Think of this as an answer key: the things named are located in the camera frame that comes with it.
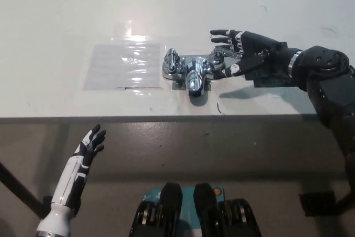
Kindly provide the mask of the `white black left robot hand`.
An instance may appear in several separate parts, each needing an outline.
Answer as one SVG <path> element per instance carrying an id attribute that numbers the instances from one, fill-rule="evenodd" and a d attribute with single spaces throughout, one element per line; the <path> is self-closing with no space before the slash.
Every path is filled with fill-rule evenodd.
<path id="1" fill-rule="evenodd" d="M 100 124 L 87 132 L 73 155 L 68 159 L 52 197 L 53 204 L 74 210 L 79 206 L 81 195 L 96 155 L 104 149 L 105 130 Z"/>

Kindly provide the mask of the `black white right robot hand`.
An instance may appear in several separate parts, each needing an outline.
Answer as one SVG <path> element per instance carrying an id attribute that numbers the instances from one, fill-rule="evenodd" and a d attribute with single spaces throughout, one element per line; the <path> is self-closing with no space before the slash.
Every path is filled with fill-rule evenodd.
<path id="1" fill-rule="evenodd" d="M 257 70 L 265 72 L 263 78 L 286 77 L 290 61 L 301 53 L 300 49 L 289 48 L 285 42 L 249 31 L 216 29 L 210 34 L 211 41 L 217 44 L 219 57 L 239 56 L 238 62 L 216 71 L 214 79 L 237 77 Z"/>

